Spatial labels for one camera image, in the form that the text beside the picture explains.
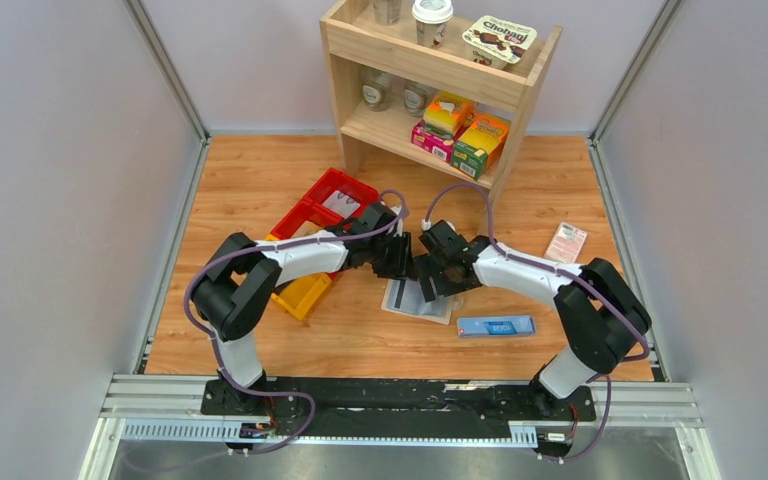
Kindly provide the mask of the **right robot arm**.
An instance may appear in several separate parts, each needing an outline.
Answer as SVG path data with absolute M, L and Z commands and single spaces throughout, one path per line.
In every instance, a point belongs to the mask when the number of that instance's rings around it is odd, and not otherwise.
M 564 400 L 597 376 L 628 360 L 635 346 L 647 346 L 652 319 L 612 263 L 562 263 L 528 255 L 478 235 L 466 240 L 447 222 L 425 223 L 424 254 L 415 259 L 426 300 L 481 287 L 499 288 L 553 308 L 566 347 L 532 380 L 536 396 Z

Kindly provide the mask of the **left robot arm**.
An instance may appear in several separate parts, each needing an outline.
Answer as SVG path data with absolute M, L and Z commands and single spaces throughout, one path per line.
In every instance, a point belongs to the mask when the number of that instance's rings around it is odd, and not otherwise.
M 221 377 L 235 390 L 258 395 L 265 376 L 255 329 L 273 293 L 302 277 L 342 272 L 370 264 L 384 277 L 404 276 L 408 236 L 406 206 L 366 206 L 313 234 L 285 240 L 226 238 L 194 276 L 184 294 L 184 313 L 207 334 Z

